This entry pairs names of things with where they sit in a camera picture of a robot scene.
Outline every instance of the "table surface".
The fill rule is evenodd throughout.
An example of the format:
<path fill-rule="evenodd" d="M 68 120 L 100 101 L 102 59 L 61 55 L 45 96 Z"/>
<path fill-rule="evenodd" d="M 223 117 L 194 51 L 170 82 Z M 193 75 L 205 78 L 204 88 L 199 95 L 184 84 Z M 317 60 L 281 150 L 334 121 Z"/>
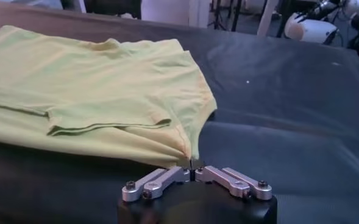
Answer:
<path fill-rule="evenodd" d="M 0 27 L 87 41 L 176 38 L 218 103 L 201 159 L 267 180 L 279 223 L 359 223 L 359 58 L 317 44 L 0 3 Z M 121 187 L 154 167 L 0 143 L 5 223 L 115 223 Z"/>

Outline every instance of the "cable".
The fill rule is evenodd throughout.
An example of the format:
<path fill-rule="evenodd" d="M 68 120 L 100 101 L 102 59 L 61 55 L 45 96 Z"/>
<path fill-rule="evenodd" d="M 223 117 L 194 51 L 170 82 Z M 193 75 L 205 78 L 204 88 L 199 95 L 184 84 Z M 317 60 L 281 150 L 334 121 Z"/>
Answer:
<path fill-rule="evenodd" d="M 331 21 L 332 24 L 335 23 L 335 20 L 336 20 L 336 18 L 338 17 L 339 12 L 340 12 L 340 9 L 336 12 L 335 16 L 333 17 L 333 19 L 332 19 L 332 21 Z"/>
<path fill-rule="evenodd" d="M 340 32 L 337 32 L 336 35 L 339 37 L 340 39 L 340 46 L 341 47 L 344 47 L 344 39 L 343 39 L 343 36 Z"/>

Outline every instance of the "screw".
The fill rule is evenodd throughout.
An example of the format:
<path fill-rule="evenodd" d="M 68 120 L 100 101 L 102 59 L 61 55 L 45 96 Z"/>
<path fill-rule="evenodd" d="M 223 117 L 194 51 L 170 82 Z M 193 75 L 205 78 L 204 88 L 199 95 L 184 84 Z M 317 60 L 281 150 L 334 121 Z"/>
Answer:
<path fill-rule="evenodd" d="M 245 190 L 244 192 L 243 192 L 243 199 L 245 199 L 245 200 L 248 200 L 248 199 L 250 199 L 251 198 L 251 191 L 249 191 L 249 190 Z"/>
<path fill-rule="evenodd" d="M 152 193 L 150 191 L 143 191 L 143 198 L 151 199 L 152 198 Z"/>
<path fill-rule="evenodd" d="M 127 190 L 134 190 L 136 188 L 136 182 L 128 181 L 125 185 Z"/>
<path fill-rule="evenodd" d="M 261 181 L 258 182 L 258 186 L 260 186 L 260 187 L 267 187 L 267 186 L 269 186 L 269 184 L 268 184 L 266 181 L 261 180 Z"/>

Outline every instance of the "t-shirt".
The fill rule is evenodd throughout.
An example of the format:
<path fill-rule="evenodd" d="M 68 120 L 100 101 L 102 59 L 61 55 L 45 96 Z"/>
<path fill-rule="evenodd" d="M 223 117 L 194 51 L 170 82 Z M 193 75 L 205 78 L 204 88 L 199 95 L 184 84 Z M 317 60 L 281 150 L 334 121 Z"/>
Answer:
<path fill-rule="evenodd" d="M 0 142 L 158 166 L 197 159 L 216 101 L 177 40 L 0 29 Z"/>

